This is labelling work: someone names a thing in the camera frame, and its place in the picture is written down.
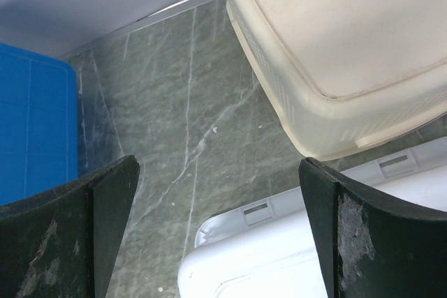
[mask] white storage box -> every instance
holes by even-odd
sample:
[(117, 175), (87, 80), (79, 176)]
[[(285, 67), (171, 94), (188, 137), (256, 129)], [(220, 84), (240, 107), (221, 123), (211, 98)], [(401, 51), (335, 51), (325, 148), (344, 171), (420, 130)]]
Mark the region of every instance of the white storage box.
[[(447, 138), (344, 172), (396, 197), (447, 210)], [(326, 298), (300, 188), (205, 221), (178, 275), (182, 298)]]
[(447, 0), (228, 0), (284, 130), (322, 161), (447, 111)]

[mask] laundry basket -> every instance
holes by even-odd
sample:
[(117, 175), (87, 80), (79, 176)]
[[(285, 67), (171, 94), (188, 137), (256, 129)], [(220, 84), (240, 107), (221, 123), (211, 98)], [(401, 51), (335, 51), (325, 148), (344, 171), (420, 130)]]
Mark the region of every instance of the laundry basket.
[(228, 0), (284, 130), (326, 161), (447, 111), (447, 0)]
[(77, 120), (73, 69), (0, 43), (0, 205), (78, 177)]

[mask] blue bin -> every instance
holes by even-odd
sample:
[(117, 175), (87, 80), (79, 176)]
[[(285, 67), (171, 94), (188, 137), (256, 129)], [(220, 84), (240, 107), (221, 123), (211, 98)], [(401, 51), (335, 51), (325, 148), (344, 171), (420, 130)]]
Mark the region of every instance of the blue bin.
[(0, 205), (78, 178), (74, 70), (0, 43)]

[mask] black plastic part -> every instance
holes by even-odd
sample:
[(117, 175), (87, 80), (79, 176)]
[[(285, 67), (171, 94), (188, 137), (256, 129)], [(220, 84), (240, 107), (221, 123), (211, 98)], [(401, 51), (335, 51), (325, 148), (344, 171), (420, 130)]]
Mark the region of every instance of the black plastic part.
[(300, 184), (329, 297), (447, 297), (446, 212), (313, 158), (301, 162)]
[(127, 156), (0, 207), (0, 297), (105, 297), (139, 173)]

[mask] rectangular slot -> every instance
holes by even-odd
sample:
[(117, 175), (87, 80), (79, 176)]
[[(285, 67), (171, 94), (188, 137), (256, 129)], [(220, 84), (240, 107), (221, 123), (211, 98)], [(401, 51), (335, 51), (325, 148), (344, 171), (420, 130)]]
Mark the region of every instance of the rectangular slot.
[(252, 207), (250, 209), (246, 209), (244, 211), (244, 214), (247, 215), (247, 214), (250, 214), (250, 213), (253, 213), (253, 212), (256, 212), (256, 211), (260, 211), (260, 210), (265, 209), (267, 207), (268, 207), (268, 205), (264, 203), (264, 204)]
[(408, 157), (406, 155), (403, 155), (403, 156), (399, 156), (399, 157), (393, 158), (393, 159), (391, 159), (389, 161), (382, 162), (382, 163), (379, 164), (379, 166), (381, 168), (384, 168), (384, 167), (388, 167), (390, 165), (393, 165), (393, 164), (396, 164), (396, 163), (399, 163), (399, 162), (403, 162), (403, 161), (406, 161), (406, 160), (408, 160)]

